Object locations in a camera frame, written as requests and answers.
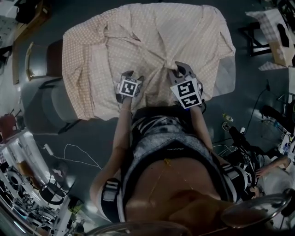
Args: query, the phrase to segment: gray chair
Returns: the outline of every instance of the gray chair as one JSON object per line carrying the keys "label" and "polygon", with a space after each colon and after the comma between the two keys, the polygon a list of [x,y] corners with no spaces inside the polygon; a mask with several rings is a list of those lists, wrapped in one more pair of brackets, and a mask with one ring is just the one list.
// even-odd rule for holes
{"label": "gray chair", "polygon": [[44,82],[24,111],[24,123],[33,135],[59,135],[78,122],[62,78]]}

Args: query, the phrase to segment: floor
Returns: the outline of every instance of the floor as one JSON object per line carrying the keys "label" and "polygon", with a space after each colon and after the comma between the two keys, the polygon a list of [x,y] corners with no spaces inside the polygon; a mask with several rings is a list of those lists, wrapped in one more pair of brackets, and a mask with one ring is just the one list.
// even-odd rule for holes
{"label": "floor", "polygon": [[[149,3],[148,0],[142,0],[141,3]],[[222,114],[226,113],[233,117],[234,126],[238,128],[247,127],[252,109],[255,105],[258,95],[266,88],[267,83],[271,87],[270,92],[264,92],[257,104],[246,139],[252,145],[261,147],[264,151],[276,146],[279,141],[280,132],[273,127],[268,127],[261,123],[259,109],[264,105],[271,105],[278,110],[282,110],[282,104],[276,101],[276,95],[281,95],[288,91],[288,70],[259,71],[258,67],[266,61],[271,60],[271,54],[256,56],[251,58],[247,53],[247,42],[238,32],[238,28],[254,21],[247,17],[245,12],[263,10],[258,0],[182,0],[178,3],[187,3],[194,5],[212,5],[217,7],[225,17],[234,46],[236,47],[236,88],[235,91],[214,97],[207,102],[207,111],[204,114],[205,121],[209,128],[212,141],[215,146],[226,144],[230,146],[232,140],[229,134],[225,133],[221,124],[224,121]],[[19,78],[21,86],[21,95],[24,108],[30,103],[37,87],[44,80],[35,80],[28,82],[24,73],[24,58],[27,47],[31,41],[36,44],[47,46],[50,43],[62,38],[66,30],[72,26],[81,23],[92,16],[100,14],[106,10],[129,4],[136,3],[135,0],[117,0],[117,1],[93,1],[84,0],[63,0],[53,2],[53,13],[42,28],[31,38],[25,41],[19,48]],[[44,57],[40,56],[36,62],[36,69],[42,74]],[[86,151],[99,165],[104,166],[111,154],[112,139],[117,119],[102,121],[93,119],[82,121],[73,129],[59,136],[35,136],[37,144],[41,147],[48,144],[58,157],[64,157],[64,148],[66,144],[79,146]],[[224,150],[224,146],[214,148],[217,153]],[[57,160],[40,150],[45,162],[50,167]],[[78,160],[93,164],[93,161],[87,154],[81,152],[76,147],[68,147],[65,151],[66,159]],[[86,205],[86,213],[95,219],[98,224],[105,222],[95,216],[95,207],[89,201],[89,187],[92,179],[99,172],[99,168],[66,161],[69,167],[69,175],[76,178],[76,183],[71,190],[74,195],[83,200]]]}

